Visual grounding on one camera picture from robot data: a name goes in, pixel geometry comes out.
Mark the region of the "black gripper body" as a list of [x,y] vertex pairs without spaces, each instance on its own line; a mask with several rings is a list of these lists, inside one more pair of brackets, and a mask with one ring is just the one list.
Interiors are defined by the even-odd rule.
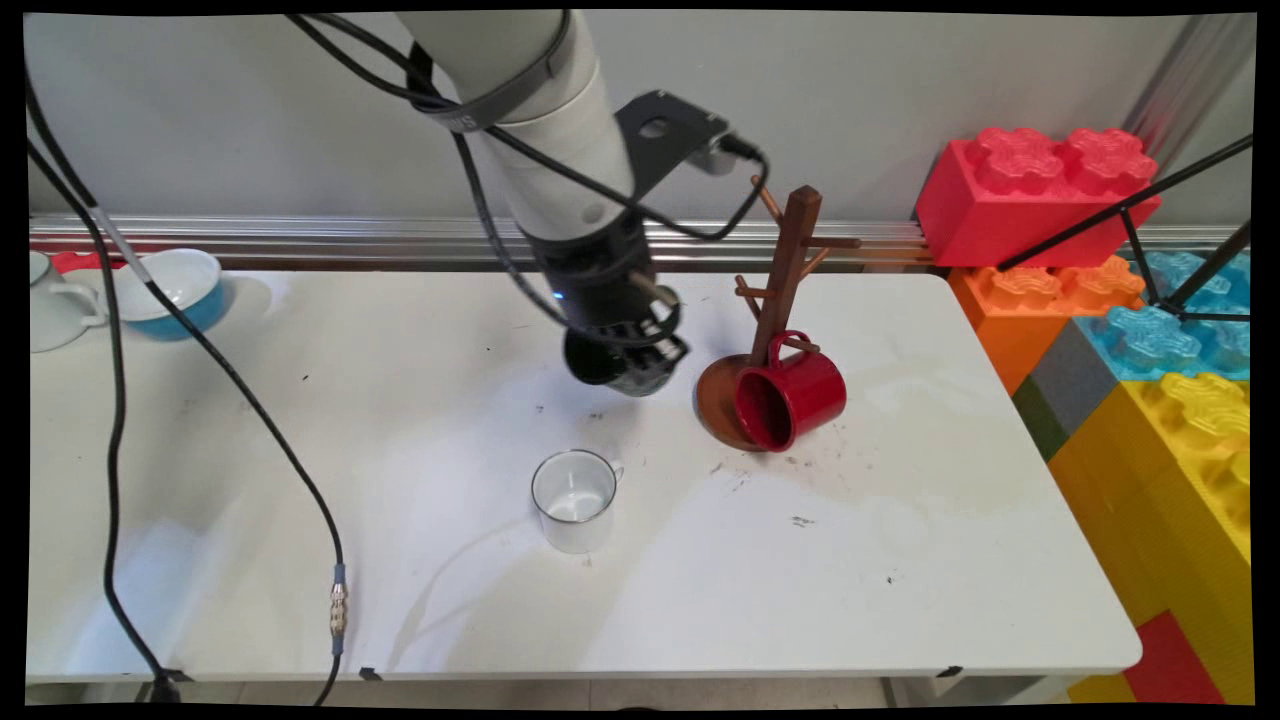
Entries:
[[552,304],[526,281],[526,297],[571,333],[605,345],[605,328],[626,322],[654,322],[659,340],[675,334],[680,310],[659,319],[652,309],[655,296],[644,284],[657,279],[641,217],[622,213],[604,228],[572,240],[544,240],[520,229],[550,291]]

